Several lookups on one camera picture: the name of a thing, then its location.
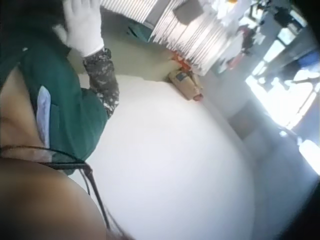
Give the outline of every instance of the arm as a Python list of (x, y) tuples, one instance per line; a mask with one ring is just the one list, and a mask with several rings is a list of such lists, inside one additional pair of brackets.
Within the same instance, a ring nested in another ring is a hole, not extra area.
[(111, 51), (104, 48), (85, 57), (83, 64), (90, 78), (90, 90), (100, 99), (110, 118), (119, 104), (119, 87)]

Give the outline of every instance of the white glove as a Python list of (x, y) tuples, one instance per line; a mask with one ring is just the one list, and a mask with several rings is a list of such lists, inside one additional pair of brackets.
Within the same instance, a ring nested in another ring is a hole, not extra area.
[(104, 47), (101, 37), (100, 0), (64, 0), (64, 16), (67, 31), (62, 25), (53, 28), (61, 41), (90, 56)]

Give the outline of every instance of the window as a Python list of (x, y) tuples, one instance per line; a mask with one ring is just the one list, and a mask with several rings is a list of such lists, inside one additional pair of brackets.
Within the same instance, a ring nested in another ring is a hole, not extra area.
[(295, 10), (290, 11), (290, 15), (297, 20), (303, 27), (307, 26), (307, 21), (300, 15), (298, 14)]
[(282, 28), (278, 34), (278, 38), (286, 45), (289, 45), (295, 38), (296, 35), (293, 34), (288, 28)]
[(313, 170), (320, 175), (320, 147), (310, 140), (305, 140), (299, 146), (299, 151)]
[(264, 66), (265, 66), (265, 62), (264, 61), (259, 62), (259, 64), (253, 70), (252, 75), (257, 75), (262, 70), (262, 68)]
[(285, 48), (286, 47), (279, 40), (275, 40), (263, 59), (269, 63), (276, 56), (278, 56), (279, 53), (281, 53)]

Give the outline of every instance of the black wire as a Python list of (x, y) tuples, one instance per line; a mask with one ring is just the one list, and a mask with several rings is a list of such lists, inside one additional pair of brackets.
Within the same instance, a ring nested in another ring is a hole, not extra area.
[(84, 183), (85, 183), (85, 186), (86, 186), (86, 191), (87, 191), (88, 195), (91, 196), (90, 187), (89, 187), (89, 184), (88, 184), (88, 181), (87, 181), (87, 177), (86, 177), (86, 175), (85, 175), (83, 170), (79, 169), (79, 172), (83, 177), (83, 180), (84, 180)]

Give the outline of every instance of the white surface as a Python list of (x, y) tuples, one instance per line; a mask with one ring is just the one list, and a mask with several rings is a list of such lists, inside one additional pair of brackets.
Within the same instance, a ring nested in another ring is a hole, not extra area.
[(118, 223), (137, 240), (250, 239), (253, 173), (219, 124), (168, 83), (117, 79), (119, 107), (87, 162)]

